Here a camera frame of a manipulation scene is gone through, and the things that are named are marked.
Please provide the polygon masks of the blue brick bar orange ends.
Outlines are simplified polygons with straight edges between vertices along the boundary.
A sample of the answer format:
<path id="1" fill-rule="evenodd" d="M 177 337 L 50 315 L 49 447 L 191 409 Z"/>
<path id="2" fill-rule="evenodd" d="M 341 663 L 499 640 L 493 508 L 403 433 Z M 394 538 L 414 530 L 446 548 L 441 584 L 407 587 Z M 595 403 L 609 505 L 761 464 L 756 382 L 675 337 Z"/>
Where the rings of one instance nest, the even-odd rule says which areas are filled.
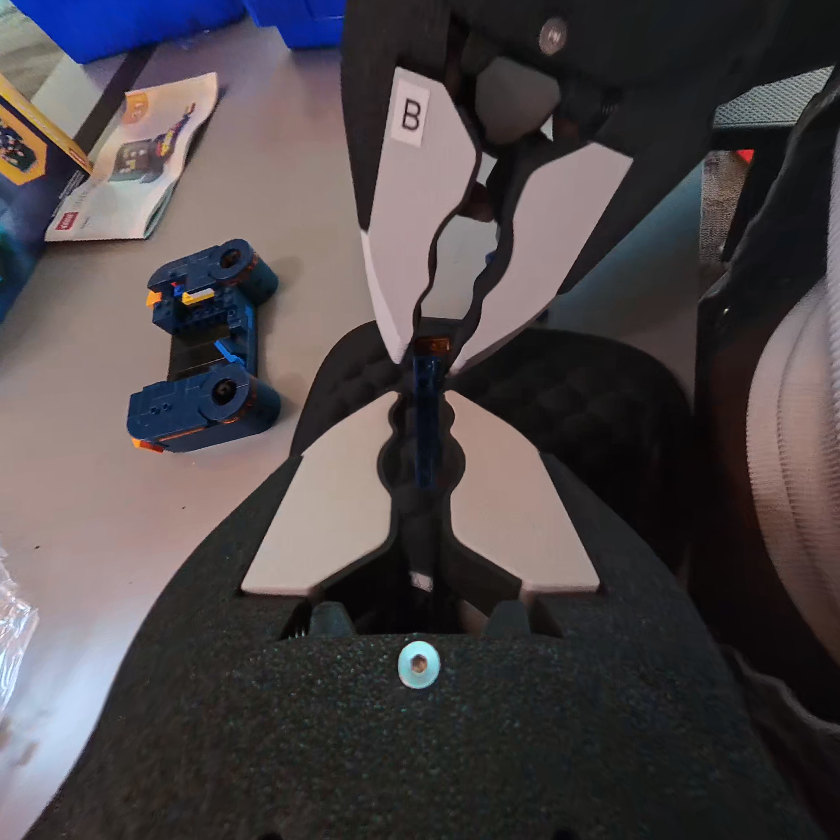
<path id="1" fill-rule="evenodd" d="M 433 490 L 437 483 L 439 398 L 449 351 L 450 338 L 445 335 L 423 336 L 415 339 L 413 344 L 415 480 L 420 490 Z"/>

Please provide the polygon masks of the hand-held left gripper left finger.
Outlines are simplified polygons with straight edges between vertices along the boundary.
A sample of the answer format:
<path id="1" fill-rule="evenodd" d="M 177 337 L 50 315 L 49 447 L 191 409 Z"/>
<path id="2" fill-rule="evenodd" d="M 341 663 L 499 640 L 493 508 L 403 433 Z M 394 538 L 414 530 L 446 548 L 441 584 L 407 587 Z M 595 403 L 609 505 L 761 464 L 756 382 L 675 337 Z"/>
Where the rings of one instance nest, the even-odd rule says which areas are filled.
<path id="1" fill-rule="evenodd" d="M 399 395 L 345 417 L 302 454 L 241 584 L 249 595 L 309 596 L 385 545 L 392 500 L 379 472 Z"/>

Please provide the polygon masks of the white blue-printed shirt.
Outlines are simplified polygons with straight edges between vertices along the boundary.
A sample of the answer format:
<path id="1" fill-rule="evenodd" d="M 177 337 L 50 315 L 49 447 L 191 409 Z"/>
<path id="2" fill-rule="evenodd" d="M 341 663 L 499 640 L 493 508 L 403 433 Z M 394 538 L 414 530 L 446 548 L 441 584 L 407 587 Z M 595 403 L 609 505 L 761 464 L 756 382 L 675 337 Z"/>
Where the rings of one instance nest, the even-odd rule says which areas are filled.
<path id="1" fill-rule="evenodd" d="M 749 489 L 766 556 L 767 669 L 838 726 L 838 331 L 819 279 L 776 325 L 749 387 Z"/>

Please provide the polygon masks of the instruction booklet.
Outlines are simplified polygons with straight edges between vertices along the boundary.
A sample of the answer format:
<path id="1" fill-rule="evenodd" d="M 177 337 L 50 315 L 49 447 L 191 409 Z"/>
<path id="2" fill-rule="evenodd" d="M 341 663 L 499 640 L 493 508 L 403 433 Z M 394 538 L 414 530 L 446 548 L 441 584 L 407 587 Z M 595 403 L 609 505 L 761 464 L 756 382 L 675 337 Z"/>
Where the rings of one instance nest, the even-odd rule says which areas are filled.
<path id="1" fill-rule="evenodd" d="M 149 237 L 218 100 L 216 72 L 129 91 L 120 121 L 47 228 L 47 243 Z"/>

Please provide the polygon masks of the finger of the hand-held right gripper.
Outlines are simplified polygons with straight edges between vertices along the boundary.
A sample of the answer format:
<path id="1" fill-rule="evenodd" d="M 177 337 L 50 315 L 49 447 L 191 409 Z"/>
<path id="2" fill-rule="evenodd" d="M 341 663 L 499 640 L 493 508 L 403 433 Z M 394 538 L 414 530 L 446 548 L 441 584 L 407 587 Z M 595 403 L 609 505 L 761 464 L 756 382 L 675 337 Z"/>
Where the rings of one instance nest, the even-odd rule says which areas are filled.
<path id="1" fill-rule="evenodd" d="M 453 375 L 483 361 L 550 305 L 633 158 L 588 143 L 517 174 L 492 259 L 453 339 Z"/>
<path id="2" fill-rule="evenodd" d="M 375 320 L 394 364 L 414 342 L 438 238 L 466 204 L 479 163 L 475 128 L 445 86 L 396 68 L 371 219 L 361 232 Z"/>

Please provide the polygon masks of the blue and yellow toy box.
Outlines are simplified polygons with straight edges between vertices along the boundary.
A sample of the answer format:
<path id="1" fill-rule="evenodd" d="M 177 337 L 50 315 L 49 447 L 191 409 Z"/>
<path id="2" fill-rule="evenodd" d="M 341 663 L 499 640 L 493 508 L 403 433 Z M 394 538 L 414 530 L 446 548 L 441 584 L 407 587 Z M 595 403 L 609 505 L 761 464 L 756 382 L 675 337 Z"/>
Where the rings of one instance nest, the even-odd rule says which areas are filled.
<path id="1" fill-rule="evenodd" d="M 79 145 L 1 77 L 1 320 L 31 277 L 61 204 L 91 170 Z"/>

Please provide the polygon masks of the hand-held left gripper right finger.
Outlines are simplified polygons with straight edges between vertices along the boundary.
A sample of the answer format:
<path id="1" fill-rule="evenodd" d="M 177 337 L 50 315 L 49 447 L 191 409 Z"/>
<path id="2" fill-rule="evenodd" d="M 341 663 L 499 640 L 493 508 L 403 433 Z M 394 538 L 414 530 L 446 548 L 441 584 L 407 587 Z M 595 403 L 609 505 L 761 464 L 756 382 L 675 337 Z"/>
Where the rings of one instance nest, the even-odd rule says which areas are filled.
<path id="1" fill-rule="evenodd" d="M 538 449 L 516 428 L 448 392 L 464 471 L 448 497 L 452 586 L 468 602 L 532 602 L 601 584 Z"/>

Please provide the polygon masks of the clear plastic bag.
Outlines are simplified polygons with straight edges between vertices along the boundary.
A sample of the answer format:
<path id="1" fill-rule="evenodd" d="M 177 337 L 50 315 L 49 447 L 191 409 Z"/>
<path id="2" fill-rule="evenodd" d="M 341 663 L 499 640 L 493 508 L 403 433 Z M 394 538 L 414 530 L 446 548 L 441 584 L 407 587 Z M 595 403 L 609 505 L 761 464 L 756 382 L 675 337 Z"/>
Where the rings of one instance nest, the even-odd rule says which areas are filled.
<path id="1" fill-rule="evenodd" d="M 25 657 L 39 625 L 39 611 L 20 593 L 1 548 L 1 775 L 2 784 L 32 760 L 38 747 L 39 712 L 19 686 Z"/>

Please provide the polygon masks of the blue brick-built game console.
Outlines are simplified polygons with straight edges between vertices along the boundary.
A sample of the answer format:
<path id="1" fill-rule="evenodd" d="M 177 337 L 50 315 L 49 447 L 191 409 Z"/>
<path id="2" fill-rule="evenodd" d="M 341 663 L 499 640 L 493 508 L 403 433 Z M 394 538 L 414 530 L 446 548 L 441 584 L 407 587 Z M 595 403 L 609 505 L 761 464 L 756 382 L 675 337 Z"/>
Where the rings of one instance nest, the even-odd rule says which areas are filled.
<path id="1" fill-rule="evenodd" d="M 185 454 L 261 434 L 279 393 L 258 378 L 258 311 L 279 278 L 243 238 L 175 259 L 153 273 L 146 307 L 170 338 L 164 380 L 131 395 L 136 448 Z"/>

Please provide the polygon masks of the large black cushioned pad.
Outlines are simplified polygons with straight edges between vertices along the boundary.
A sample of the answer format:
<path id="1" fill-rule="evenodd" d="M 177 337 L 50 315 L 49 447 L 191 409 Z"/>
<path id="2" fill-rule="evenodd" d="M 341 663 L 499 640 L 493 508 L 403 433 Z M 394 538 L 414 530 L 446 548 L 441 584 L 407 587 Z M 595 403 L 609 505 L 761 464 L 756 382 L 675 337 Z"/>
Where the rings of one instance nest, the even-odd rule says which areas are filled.
<path id="1" fill-rule="evenodd" d="M 324 358 L 301 410 L 291 455 L 382 394 L 411 384 L 375 321 L 346 333 Z M 448 380 L 448 390 L 515 427 L 568 466 L 641 535 L 681 527 L 691 413 L 671 371 L 603 337 L 529 328 Z"/>

